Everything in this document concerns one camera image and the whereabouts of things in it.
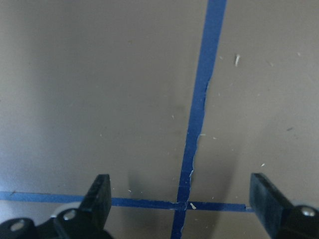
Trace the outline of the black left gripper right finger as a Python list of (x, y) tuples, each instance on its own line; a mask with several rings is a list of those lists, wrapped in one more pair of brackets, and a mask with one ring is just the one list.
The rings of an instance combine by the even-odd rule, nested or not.
[(319, 237), (319, 210), (294, 205), (263, 173), (251, 174), (249, 204), (272, 239)]

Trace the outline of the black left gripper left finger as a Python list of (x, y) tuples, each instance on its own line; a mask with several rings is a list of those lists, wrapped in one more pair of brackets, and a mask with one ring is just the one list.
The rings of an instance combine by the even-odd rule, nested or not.
[(35, 225), (29, 218), (7, 220), (0, 225), (2, 239), (111, 239), (104, 229), (112, 205), (110, 176), (99, 174), (79, 207)]

